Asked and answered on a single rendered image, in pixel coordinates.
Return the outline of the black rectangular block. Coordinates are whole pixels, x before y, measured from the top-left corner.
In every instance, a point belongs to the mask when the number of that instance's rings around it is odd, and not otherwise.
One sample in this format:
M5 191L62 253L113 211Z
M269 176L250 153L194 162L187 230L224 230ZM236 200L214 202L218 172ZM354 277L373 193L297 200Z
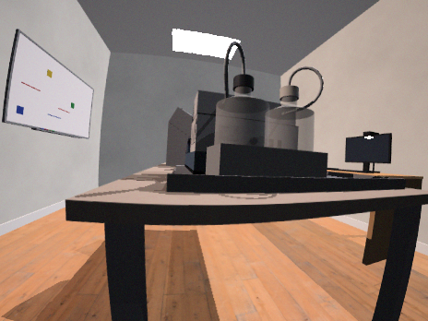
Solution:
M207 147L206 174L327 177L327 154L220 143Z

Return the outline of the black curved hose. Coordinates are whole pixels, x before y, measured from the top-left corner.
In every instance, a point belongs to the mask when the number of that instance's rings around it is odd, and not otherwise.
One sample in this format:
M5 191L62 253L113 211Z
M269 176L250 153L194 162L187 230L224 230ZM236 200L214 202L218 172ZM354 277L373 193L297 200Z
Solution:
M242 74L245 74L245 59L244 59L244 51L241 46L241 44L237 41L233 41L229 44L226 54L225 54L225 60L224 60L224 88L225 88L225 99L229 98L229 84L228 84L228 66L229 66L229 59L230 54L233 46L237 46L241 60L242 60Z

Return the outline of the grey bottle with black cap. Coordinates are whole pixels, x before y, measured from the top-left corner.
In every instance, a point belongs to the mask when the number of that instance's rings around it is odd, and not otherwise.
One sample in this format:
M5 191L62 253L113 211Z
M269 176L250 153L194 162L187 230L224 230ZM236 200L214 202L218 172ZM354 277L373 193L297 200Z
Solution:
M252 97L254 78L246 74L235 76L233 91L234 97L217 102L214 145L268 147L270 105Z

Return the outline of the translucent grey bottle with cap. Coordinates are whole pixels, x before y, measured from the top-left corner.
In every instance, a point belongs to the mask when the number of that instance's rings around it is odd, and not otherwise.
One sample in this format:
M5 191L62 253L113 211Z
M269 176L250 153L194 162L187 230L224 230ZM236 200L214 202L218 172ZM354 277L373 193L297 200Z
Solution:
M279 99L281 106L269 114L268 146L314 151L315 112L297 105L299 88L293 85L280 88Z

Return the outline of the dark grey curved hose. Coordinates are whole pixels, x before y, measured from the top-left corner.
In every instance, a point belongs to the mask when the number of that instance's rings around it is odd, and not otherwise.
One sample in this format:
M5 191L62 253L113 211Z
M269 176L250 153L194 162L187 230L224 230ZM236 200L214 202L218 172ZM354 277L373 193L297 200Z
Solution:
M304 108L308 108L309 106L311 106L313 103L315 103L315 102L317 101L317 99L320 97L320 95L321 95L321 93L322 93L322 90L323 90L324 81L323 81L322 75L319 73L319 71L318 71L318 70L316 70L315 68L311 67L311 66L303 66L303 67L299 67L299 68L297 68L296 70L294 70L294 71L291 73L291 75L290 75L290 77L289 77L288 85L290 85L290 84L291 84L292 77L293 77L297 72L299 72L299 71L301 71L301 70L305 70L305 69L309 69L309 70L314 71L314 72L318 75L318 77L319 77L319 79L320 79L320 89L319 89L319 92L317 93L316 97L315 97L315 98L314 98L310 103L308 103L307 105L305 105L305 106L304 106Z

